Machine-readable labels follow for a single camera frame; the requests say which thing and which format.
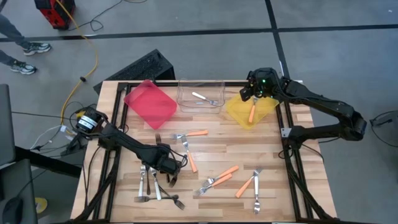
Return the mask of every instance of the concrete floor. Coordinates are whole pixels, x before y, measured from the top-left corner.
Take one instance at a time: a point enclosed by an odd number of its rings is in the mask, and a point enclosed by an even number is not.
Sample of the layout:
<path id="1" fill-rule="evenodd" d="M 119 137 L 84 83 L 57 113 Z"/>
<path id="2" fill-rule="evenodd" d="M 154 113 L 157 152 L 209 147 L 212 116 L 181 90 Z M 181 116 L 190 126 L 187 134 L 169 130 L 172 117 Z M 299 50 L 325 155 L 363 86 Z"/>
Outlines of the concrete floor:
<path id="1" fill-rule="evenodd" d="M 76 1 L 79 24 L 91 19 L 118 0 Z M 283 0 L 272 1 L 278 27 L 360 26 L 398 24 L 397 1 Z M 8 1 L 2 11 L 26 37 L 77 35 L 76 31 L 53 30 L 33 1 Z M 143 4 L 122 2 L 99 19 L 104 29 L 85 34 L 123 34 L 204 29 L 270 28 L 263 0 L 148 0 Z M 316 93 L 343 100 L 366 119 L 396 110 L 398 64 L 397 29 L 281 33 L 290 76 L 303 80 Z M 98 99 L 92 86 L 159 49 L 174 65 L 177 79 L 244 79 L 248 71 L 274 67 L 279 59 L 271 33 L 218 34 L 178 37 L 96 39 L 99 66 L 72 100 L 84 105 Z M 29 113 L 60 113 L 63 102 L 78 78 L 93 66 L 93 51 L 84 40 L 56 40 L 53 50 L 33 57 L 23 56 L 11 42 L 0 43 L 9 55 L 32 63 L 39 71 L 30 77 L 15 74 L 0 65 L 0 83 L 10 85 L 12 109 Z M 77 109 L 71 105 L 67 114 Z M 315 125 L 335 119 L 313 112 Z M 57 118 L 13 115 L 16 144 L 30 147 L 37 136 L 59 123 Z M 378 133 L 398 144 L 386 126 Z M 54 146 L 67 140 L 59 136 Z M 321 146 L 338 216 L 357 222 L 396 223 L 398 220 L 398 150 L 376 139 L 370 128 L 363 141 L 337 140 Z M 83 154 L 63 158 L 80 164 Z M 77 181 L 45 173 L 35 182 L 35 194 L 49 199 L 40 223 L 69 218 Z"/>

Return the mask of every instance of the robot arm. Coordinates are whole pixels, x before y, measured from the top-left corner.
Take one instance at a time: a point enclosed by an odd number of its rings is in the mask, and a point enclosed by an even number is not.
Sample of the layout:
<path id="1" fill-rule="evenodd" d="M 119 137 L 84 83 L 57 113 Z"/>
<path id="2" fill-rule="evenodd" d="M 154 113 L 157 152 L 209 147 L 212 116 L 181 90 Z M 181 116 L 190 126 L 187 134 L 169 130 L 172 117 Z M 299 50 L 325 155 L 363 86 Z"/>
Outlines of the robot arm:
<path id="1" fill-rule="evenodd" d="M 73 129 L 87 139 L 97 138 L 98 145 L 107 150 L 115 150 L 116 147 L 123 146 L 135 153 L 144 165 L 172 176 L 179 173 L 184 161 L 186 161 L 185 157 L 182 158 L 182 161 L 177 161 L 167 144 L 160 143 L 151 146 L 140 143 L 109 123 L 105 114 L 91 107 L 83 108 L 75 113 L 77 114 L 80 111 L 85 111 L 85 113 Z"/>
<path id="2" fill-rule="evenodd" d="M 348 141 L 362 140 L 366 121 L 361 114 L 345 102 L 331 100 L 315 94 L 306 86 L 291 79 L 279 78 L 272 68 L 259 68 L 249 73 L 249 83 L 240 91 L 243 101 L 255 97 L 271 97 L 298 105 L 304 104 L 321 112 L 332 115 L 338 124 L 315 128 L 293 126 L 282 130 L 282 138 L 291 146 L 300 148 L 308 139 L 339 137 Z"/>

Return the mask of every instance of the butcher block tabletop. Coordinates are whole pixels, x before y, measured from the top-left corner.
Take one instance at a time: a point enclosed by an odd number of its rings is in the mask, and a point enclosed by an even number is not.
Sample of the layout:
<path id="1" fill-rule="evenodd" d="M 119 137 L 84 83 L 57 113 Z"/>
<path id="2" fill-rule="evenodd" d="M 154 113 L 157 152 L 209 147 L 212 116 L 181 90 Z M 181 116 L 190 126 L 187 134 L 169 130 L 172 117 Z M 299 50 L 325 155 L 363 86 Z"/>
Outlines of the butcher block tabletop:
<path id="1" fill-rule="evenodd" d="M 116 96 L 117 81 L 104 82 L 99 96 L 97 110 L 111 119 Z M 242 87 L 227 86 L 226 101 L 239 94 Z M 171 99 L 177 99 L 178 87 L 160 87 Z M 123 104 L 120 103 L 118 123 L 120 123 Z M 283 104 L 282 115 L 285 116 Z M 304 105 L 291 105 L 295 125 L 312 127 L 310 108 Z M 242 128 L 226 111 L 226 105 L 218 114 L 183 113 L 177 107 L 175 114 L 158 130 L 153 130 L 132 109 L 128 109 L 127 134 L 144 144 L 155 144 L 155 133 L 159 133 L 162 142 L 170 144 L 178 153 L 186 154 L 181 140 L 171 139 L 175 133 L 208 130 L 207 136 L 187 137 L 190 152 L 198 172 L 193 173 L 190 164 L 178 175 L 178 181 L 170 188 L 165 174 L 158 173 L 159 185 L 170 195 L 177 194 L 185 204 L 185 210 L 177 208 L 172 200 L 151 200 L 146 203 L 134 202 L 138 196 L 140 182 L 140 160 L 136 155 L 122 148 L 118 179 L 114 193 L 111 222 L 294 222 L 294 210 L 287 181 L 285 161 L 278 157 L 282 150 L 280 129 L 276 112 L 272 111 L 250 130 Z M 93 153 L 98 148 L 97 140 L 88 144 L 84 161 L 86 174 Z M 317 141 L 307 141 L 306 145 L 320 151 Z M 93 159 L 90 170 L 88 200 L 98 189 L 104 158 L 104 149 L 100 149 Z M 331 216 L 335 217 L 335 207 L 331 197 L 328 179 L 322 159 L 305 147 L 300 150 L 308 189 L 317 202 Z M 193 192 L 201 187 L 209 177 L 216 177 L 228 168 L 238 165 L 231 179 L 209 189 L 202 196 Z M 253 170 L 262 167 L 259 174 L 259 202 L 261 211 L 254 214 L 254 181 L 236 198 L 235 193 L 252 176 Z M 150 176 L 150 197 L 156 197 L 153 177 Z M 146 195 L 146 177 L 144 195 Z M 302 194 L 297 189 L 300 210 L 303 217 L 305 209 Z M 108 192 L 104 194 L 100 218 L 104 217 Z M 77 217 L 84 209 L 85 187 L 83 175 L 80 176 L 71 218 Z"/>

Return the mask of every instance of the metal bracket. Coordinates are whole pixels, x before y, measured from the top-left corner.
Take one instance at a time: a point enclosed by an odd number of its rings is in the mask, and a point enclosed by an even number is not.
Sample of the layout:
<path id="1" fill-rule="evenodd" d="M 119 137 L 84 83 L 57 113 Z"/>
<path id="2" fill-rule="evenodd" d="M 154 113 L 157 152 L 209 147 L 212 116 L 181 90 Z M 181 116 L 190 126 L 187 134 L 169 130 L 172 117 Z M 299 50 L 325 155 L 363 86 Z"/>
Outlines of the metal bracket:
<path id="1" fill-rule="evenodd" d="M 281 128 L 280 134 L 282 135 L 282 138 L 288 138 L 291 130 L 292 130 L 291 128 Z"/>

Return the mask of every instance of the jeans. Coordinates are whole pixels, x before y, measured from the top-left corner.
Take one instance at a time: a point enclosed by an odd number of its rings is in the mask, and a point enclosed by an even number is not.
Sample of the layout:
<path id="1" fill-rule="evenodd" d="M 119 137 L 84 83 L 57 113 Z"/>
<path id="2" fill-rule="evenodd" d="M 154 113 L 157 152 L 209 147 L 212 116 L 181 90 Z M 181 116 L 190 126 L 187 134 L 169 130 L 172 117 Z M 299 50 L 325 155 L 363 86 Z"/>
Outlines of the jeans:
<path id="1" fill-rule="evenodd" d="M 20 45 L 24 49 L 30 47 L 30 43 L 25 40 L 25 37 L 15 28 L 11 22 L 0 13 L 0 33 L 14 41 L 17 45 Z M 0 62 L 11 66 L 15 59 L 8 56 L 2 50 L 0 50 Z"/>

